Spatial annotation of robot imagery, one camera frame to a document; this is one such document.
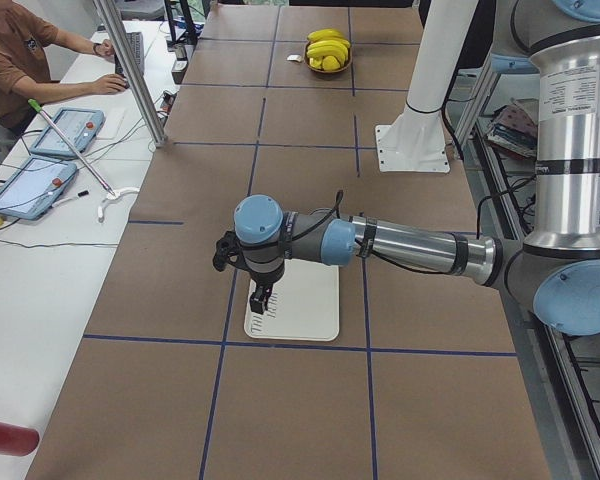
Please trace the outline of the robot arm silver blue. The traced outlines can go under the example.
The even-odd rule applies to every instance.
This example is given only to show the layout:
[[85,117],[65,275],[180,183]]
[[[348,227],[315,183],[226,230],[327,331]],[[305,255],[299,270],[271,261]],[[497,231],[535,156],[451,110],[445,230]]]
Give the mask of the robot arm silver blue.
[[522,244],[335,210],[285,212],[253,195],[236,207],[213,259],[217,270],[250,275],[252,311],[266,310],[288,259],[344,266],[374,256],[504,288],[562,333],[600,333],[600,1],[500,1],[492,54],[528,59],[540,76],[535,220]]

